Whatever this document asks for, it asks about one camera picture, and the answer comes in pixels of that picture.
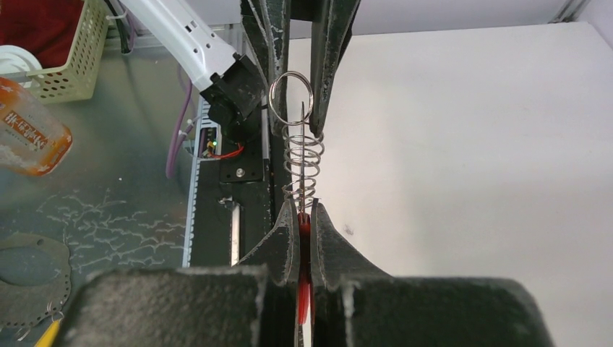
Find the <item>red grey keyring holder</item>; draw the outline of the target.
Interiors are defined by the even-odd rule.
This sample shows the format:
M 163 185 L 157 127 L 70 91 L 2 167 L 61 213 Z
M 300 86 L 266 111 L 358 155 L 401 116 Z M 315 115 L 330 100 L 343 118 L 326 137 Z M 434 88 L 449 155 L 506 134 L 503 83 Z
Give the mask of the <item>red grey keyring holder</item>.
M 277 89 L 282 82 L 291 78 L 297 79 L 305 87 L 308 96 L 308 101 L 301 103 L 300 114 L 296 118 L 282 117 L 273 105 L 278 99 Z M 296 319 L 298 325 L 302 326 L 307 323 L 312 306 L 311 211 L 325 146 L 322 143 L 323 136 L 316 137 L 310 132 L 314 91 L 302 73 L 290 70 L 277 77 L 269 88 L 267 102 L 271 114 L 282 124 L 283 167 L 291 177 L 291 181 L 283 186 L 283 196 L 293 201 L 298 223 L 300 260 Z

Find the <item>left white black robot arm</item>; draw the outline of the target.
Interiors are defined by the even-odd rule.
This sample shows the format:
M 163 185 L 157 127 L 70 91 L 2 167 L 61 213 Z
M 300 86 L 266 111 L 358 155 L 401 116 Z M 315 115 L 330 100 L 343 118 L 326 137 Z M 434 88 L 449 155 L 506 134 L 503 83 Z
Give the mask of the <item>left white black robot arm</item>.
M 209 103 L 210 118 L 233 142 L 247 142 L 259 131 L 262 99 L 288 69 L 291 21 L 310 22 L 309 128 L 322 134 L 358 1 L 243 1 L 241 23 L 253 56 L 218 36 L 186 1 L 127 1 L 126 7 L 180 63 Z

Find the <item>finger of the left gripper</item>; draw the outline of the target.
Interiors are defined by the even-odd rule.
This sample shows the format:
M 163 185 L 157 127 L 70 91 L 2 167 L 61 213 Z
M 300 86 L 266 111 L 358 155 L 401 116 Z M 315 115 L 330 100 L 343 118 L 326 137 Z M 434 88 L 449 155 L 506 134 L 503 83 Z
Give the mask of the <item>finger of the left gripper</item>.
M 316 1 L 312 20 L 310 82 L 314 105 L 310 130 L 323 133 L 335 74 L 352 37 L 360 0 Z
M 290 19 L 290 1 L 241 1 L 241 23 L 266 88 L 288 71 Z

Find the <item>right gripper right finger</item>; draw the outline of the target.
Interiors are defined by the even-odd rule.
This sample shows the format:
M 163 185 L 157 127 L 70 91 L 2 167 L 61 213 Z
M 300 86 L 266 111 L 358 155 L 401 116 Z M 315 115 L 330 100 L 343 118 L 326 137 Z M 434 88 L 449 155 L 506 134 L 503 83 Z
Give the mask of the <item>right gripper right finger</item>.
M 314 346 L 553 346 L 534 297 L 516 280 L 399 277 L 311 214 Z

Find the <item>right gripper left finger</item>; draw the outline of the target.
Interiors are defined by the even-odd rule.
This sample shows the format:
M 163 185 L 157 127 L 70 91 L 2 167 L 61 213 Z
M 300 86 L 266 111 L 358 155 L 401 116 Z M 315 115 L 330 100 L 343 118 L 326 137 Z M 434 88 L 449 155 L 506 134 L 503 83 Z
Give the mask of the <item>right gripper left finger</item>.
M 80 289 L 57 346 L 298 346 L 299 240 L 286 200 L 236 265 L 109 270 Z

